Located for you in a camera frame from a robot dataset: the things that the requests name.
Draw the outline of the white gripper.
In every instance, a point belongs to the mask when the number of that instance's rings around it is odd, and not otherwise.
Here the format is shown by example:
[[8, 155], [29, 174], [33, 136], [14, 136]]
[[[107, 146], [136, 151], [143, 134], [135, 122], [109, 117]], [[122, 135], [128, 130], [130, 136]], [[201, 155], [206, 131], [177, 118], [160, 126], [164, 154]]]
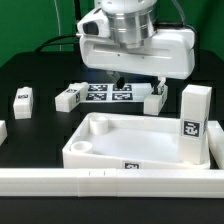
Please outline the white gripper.
[[117, 71], [112, 74], [117, 89], [122, 89], [125, 79], [118, 72], [158, 77], [153, 94], [161, 95], [166, 78], [186, 79], [195, 66], [195, 33], [189, 29], [158, 29], [139, 48], [117, 46], [108, 38], [82, 35], [80, 51], [89, 68]]

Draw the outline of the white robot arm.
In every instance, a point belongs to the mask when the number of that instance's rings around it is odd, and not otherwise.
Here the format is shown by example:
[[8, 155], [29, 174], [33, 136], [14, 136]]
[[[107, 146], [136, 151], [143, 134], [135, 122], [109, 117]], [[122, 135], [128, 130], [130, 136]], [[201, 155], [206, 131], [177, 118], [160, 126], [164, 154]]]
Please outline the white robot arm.
[[100, 0], [77, 24], [82, 60], [123, 88], [123, 73], [185, 79], [195, 66], [195, 31], [160, 22], [157, 0]]

